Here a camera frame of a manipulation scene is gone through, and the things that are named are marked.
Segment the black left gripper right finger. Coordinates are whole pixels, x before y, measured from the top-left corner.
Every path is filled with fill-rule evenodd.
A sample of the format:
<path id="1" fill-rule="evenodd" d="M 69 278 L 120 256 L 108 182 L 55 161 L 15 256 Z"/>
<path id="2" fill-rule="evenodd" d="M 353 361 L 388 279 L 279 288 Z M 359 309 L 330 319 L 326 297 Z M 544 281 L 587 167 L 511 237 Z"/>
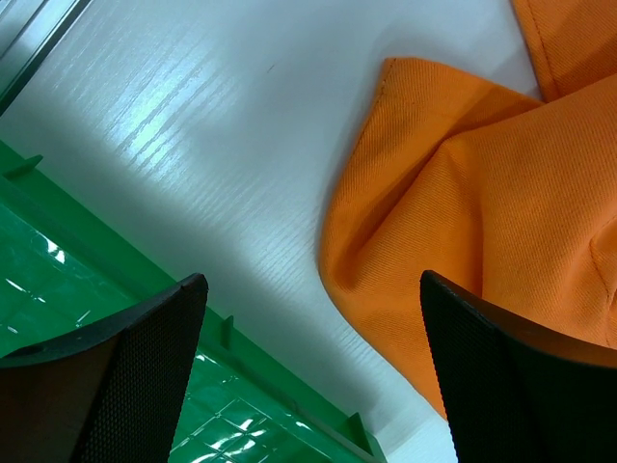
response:
<path id="1" fill-rule="evenodd" d="M 426 271 L 420 303 L 461 462 L 613 462 L 616 352 Z"/>

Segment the orange trousers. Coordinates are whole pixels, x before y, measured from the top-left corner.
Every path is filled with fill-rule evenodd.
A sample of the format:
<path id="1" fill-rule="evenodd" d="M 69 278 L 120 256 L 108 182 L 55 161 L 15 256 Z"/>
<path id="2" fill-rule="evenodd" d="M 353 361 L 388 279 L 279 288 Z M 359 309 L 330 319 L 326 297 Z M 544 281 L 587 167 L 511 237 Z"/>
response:
<path id="1" fill-rule="evenodd" d="M 335 306 L 438 413 L 426 270 L 557 332 L 616 344 L 616 5 L 514 9 L 541 97 L 385 60 L 322 231 L 319 273 Z"/>

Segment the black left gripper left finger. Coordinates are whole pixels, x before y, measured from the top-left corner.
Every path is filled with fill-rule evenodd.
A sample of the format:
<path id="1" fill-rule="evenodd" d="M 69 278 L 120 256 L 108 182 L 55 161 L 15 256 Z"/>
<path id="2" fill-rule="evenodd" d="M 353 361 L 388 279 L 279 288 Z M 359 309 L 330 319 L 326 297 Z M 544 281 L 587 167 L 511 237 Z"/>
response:
<path id="1" fill-rule="evenodd" d="M 2 357 L 2 461 L 167 461 L 207 293 L 205 277 L 194 274 Z"/>

